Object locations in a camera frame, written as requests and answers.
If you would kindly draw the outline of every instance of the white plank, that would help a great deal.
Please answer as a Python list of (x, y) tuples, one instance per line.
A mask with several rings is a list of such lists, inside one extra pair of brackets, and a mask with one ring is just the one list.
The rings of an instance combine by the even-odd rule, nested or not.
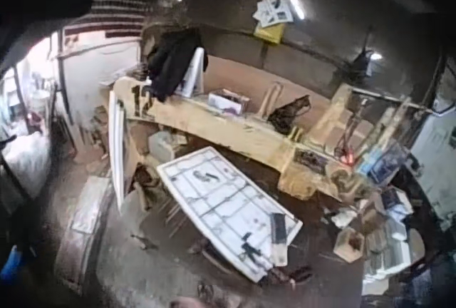
[[(254, 282), (273, 266), (270, 214), (285, 214), (288, 244), (301, 229), (301, 221), (212, 147), (159, 165), (157, 171), (202, 234)], [(242, 249), (247, 233), (247, 242), (261, 253), (255, 262)]]
[(88, 177), (73, 216), (73, 224), (71, 226), (73, 230), (89, 234), (93, 233), (98, 213), (100, 212), (100, 205), (108, 185), (108, 178)]

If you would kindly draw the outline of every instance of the wooden beam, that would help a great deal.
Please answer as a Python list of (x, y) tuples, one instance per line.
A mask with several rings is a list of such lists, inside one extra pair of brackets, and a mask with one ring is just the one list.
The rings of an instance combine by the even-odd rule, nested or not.
[(267, 124), (251, 118), (222, 115), (204, 101), (173, 96), (166, 103), (152, 99), (150, 105), (148, 97), (141, 95), (135, 100), (135, 93), (141, 93), (144, 86), (145, 83), (128, 77), (115, 82), (114, 92), (123, 102), (129, 119), (163, 124), (197, 135), (279, 172), (294, 154), (295, 143)]
[[(172, 96), (166, 103), (149, 101), (148, 93), (144, 97), (140, 95), (146, 85), (128, 77), (115, 82), (113, 90), (123, 102), (128, 119), (150, 121), (197, 135), (276, 169), (281, 173), (279, 189), (301, 200), (310, 198), (315, 190), (341, 200), (331, 174), (334, 169), (344, 169), (350, 175), (351, 169), (334, 157), (311, 145), (295, 143), (253, 117), (221, 114), (201, 96), (193, 99)], [(327, 166), (323, 174), (297, 163), (294, 160), (297, 149), (324, 158)]]
[(338, 124), (339, 119), (346, 110), (346, 104), (350, 98), (351, 87), (343, 83), (331, 100), (331, 105), (320, 118), (320, 120), (312, 126), (306, 136), (306, 140), (318, 148), (323, 149), (329, 135), (334, 127)]

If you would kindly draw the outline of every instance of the metal pipe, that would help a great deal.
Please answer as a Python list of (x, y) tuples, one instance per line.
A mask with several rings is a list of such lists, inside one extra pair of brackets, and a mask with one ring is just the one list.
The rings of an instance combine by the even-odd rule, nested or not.
[[(383, 94), (367, 91), (366, 89), (362, 89), (362, 88), (352, 87), (351, 90), (357, 94), (363, 94), (365, 96), (372, 96), (373, 98), (378, 98), (378, 99), (382, 99), (385, 101), (392, 101), (394, 103), (402, 103), (404, 101), (403, 99), (395, 98), (393, 96), (385, 96)], [(429, 114), (435, 114), (435, 111), (433, 111), (430, 108), (427, 108), (425, 106), (418, 105), (417, 103), (407, 103), (406, 106), (417, 108), (418, 110), (425, 111), (426, 113), (429, 113)]]

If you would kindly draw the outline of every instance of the wood plank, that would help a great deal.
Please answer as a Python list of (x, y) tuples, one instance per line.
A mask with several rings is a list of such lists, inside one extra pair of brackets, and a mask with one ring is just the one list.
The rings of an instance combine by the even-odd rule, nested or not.
[(79, 196), (71, 228), (83, 233), (93, 233), (100, 212), (101, 202), (109, 185), (108, 178), (89, 176)]
[[(253, 119), (221, 115), (218, 110), (207, 106), (204, 100), (173, 96), (165, 104), (154, 101), (146, 115), (135, 116), (132, 88), (139, 86), (141, 90), (144, 85), (127, 77), (115, 82), (115, 94), (124, 103), (129, 119), (159, 123), (198, 135), (278, 171), (294, 151), (294, 143), (268, 125)], [(141, 108), (146, 101), (146, 98), (140, 98)]]
[(82, 285), (83, 264), (87, 257), (86, 250), (91, 243), (91, 236), (68, 229), (62, 239), (56, 256), (54, 273), (60, 279), (78, 289)]

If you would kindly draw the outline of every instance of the wooden block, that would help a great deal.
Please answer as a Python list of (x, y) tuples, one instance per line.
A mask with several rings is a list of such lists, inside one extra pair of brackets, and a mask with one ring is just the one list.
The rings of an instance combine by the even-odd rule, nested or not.
[(138, 153), (140, 155), (147, 155), (149, 153), (148, 138), (150, 135), (159, 131), (158, 126), (153, 123), (131, 121), (128, 123), (128, 129), (131, 138), (135, 141)]
[(364, 236), (351, 227), (346, 227), (337, 235), (333, 252), (348, 263), (361, 258), (364, 250)]
[(336, 185), (326, 176), (319, 175), (296, 162), (290, 162), (283, 171), (279, 178), (278, 188), (300, 200), (310, 199), (317, 189), (340, 200)]
[(330, 136), (332, 130), (338, 125), (342, 113), (346, 109), (346, 104), (350, 98), (351, 87), (343, 83), (337, 90), (336, 94), (331, 100), (331, 105), (320, 118), (320, 120), (312, 126), (307, 134), (307, 140), (323, 148), (326, 140)]

